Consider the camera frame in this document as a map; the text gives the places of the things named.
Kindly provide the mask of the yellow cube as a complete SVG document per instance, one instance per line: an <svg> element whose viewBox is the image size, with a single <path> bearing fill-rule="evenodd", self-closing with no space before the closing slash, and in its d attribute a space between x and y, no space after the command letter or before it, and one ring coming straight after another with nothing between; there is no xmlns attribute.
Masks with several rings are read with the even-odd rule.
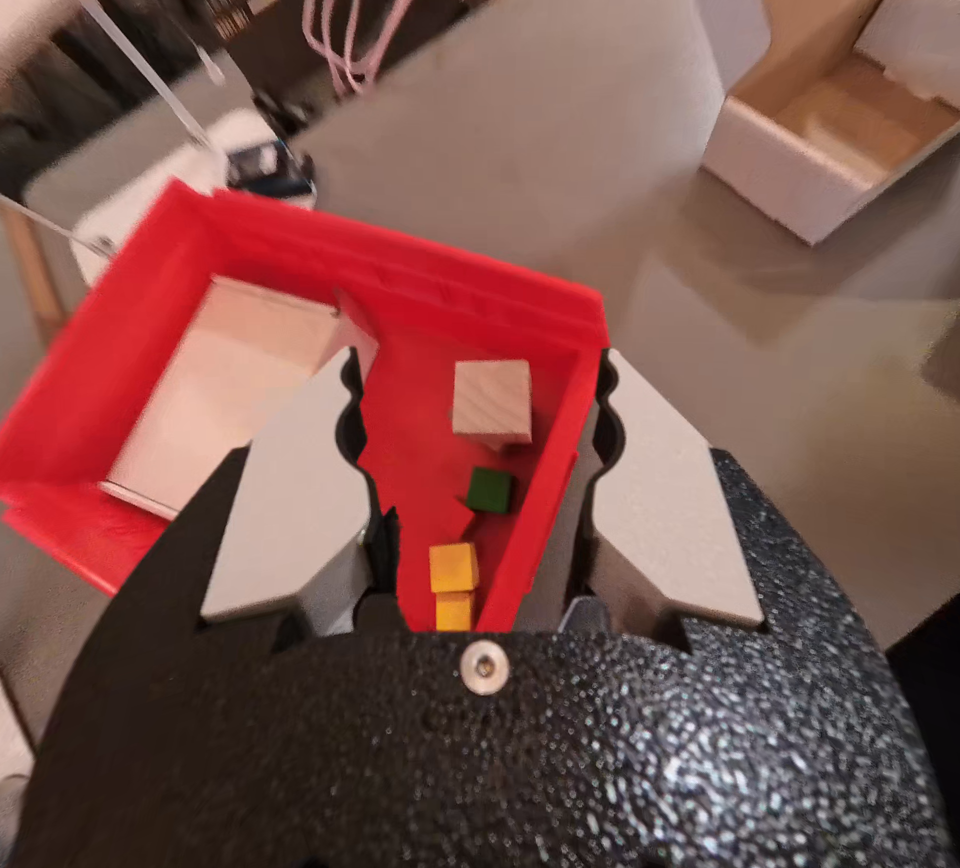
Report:
<svg viewBox="0 0 960 868"><path fill-rule="evenodd" d="M474 543L460 541L429 547L430 589L436 594L472 593L479 586Z"/></svg>
<svg viewBox="0 0 960 868"><path fill-rule="evenodd" d="M474 629L475 591L444 591L435 594L437 632L469 633Z"/></svg>

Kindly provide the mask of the green cube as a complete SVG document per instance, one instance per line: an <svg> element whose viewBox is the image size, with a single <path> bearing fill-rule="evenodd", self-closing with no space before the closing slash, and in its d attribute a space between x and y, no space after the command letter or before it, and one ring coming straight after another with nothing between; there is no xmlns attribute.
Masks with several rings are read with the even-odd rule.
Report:
<svg viewBox="0 0 960 868"><path fill-rule="evenodd" d="M464 499L474 513L510 514L515 477L510 471L474 466Z"/></svg>

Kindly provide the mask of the white cardboard box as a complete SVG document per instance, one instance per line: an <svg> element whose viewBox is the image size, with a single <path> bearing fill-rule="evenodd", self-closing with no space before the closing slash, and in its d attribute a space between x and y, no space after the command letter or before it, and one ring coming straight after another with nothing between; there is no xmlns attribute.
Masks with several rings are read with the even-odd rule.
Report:
<svg viewBox="0 0 960 868"><path fill-rule="evenodd" d="M702 167L816 245L958 135L959 0L698 0Z"/></svg>

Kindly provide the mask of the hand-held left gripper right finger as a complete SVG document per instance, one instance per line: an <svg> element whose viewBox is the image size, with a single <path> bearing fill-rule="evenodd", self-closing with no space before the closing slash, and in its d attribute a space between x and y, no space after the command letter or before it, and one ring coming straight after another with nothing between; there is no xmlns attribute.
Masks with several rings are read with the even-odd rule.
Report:
<svg viewBox="0 0 960 868"><path fill-rule="evenodd" d="M754 632L757 590L705 437L616 349L604 351L573 550L573 603L618 634L677 634L686 618Z"/></svg>

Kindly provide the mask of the dark clothing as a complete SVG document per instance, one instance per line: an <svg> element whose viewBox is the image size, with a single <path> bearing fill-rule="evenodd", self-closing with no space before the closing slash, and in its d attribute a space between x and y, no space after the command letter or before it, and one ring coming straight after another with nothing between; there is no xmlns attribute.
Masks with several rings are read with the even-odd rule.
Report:
<svg viewBox="0 0 960 868"><path fill-rule="evenodd" d="M959 596L889 647L886 658L916 718L959 849Z"/></svg>

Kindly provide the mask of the small black gadget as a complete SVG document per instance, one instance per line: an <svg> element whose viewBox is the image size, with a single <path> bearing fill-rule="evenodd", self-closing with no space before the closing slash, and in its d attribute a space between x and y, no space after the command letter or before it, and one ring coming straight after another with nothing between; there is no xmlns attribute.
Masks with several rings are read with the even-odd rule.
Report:
<svg viewBox="0 0 960 868"><path fill-rule="evenodd" d="M262 142L227 156L225 186L260 198L300 202L316 196L315 165L280 139Z"/></svg>

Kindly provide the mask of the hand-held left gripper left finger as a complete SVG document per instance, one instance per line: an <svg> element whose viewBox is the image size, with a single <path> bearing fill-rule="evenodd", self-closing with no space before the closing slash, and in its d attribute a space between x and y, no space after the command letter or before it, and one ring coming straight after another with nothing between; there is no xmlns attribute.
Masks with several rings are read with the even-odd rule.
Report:
<svg viewBox="0 0 960 868"><path fill-rule="evenodd" d="M355 631L397 596L400 520L359 465L367 444L356 346L335 351L254 436L200 606L208 623L269 612L310 634Z"/></svg>

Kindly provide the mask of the white side table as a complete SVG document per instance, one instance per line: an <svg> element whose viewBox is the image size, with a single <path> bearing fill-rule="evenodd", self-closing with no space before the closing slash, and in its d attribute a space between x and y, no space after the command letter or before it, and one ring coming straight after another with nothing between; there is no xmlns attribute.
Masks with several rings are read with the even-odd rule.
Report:
<svg viewBox="0 0 960 868"><path fill-rule="evenodd" d="M230 154L274 136L253 108L238 108L225 114L206 133L211 147L184 142L80 217L70 246L85 285L92 287L96 283L110 257L122 249L170 182L178 180L196 193L211 195L227 185Z"/></svg>

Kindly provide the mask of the red plastic bin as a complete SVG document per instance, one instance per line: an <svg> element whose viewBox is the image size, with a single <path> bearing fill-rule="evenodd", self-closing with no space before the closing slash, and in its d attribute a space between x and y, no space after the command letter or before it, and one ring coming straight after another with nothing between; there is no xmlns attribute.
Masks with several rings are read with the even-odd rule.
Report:
<svg viewBox="0 0 960 868"><path fill-rule="evenodd" d="M577 460L610 337L594 289L403 233L175 182L54 340L2 423L3 520L114 596L167 522L106 494L107 477L215 276L331 304L351 298L379 344L360 464L397 508L398 594L434 627L428 548L475 466L510 472L510 512L472 532L477 629L510 630ZM533 442L495 455L450 426L454 365L525 360Z"/></svg>

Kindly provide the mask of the black labelled case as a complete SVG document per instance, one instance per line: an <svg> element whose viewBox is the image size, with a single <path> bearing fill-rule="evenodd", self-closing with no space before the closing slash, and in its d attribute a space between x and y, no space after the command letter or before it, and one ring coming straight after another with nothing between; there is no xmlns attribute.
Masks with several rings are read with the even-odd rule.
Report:
<svg viewBox="0 0 960 868"><path fill-rule="evenodd" d="M279 0L195 0L196 22L217 42L226 45L252 25L255 18Z"/></svg>

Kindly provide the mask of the plain wooden cube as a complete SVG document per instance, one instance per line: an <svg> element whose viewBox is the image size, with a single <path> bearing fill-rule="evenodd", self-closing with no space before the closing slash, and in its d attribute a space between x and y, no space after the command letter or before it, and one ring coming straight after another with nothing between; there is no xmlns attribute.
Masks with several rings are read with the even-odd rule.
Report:
<svg viewBox="0 0 960 868"><path fill-rule="evenodd" d="M493 451L533 442L533 385L527 360L460 360L454 365L455 436Z"/></svg>

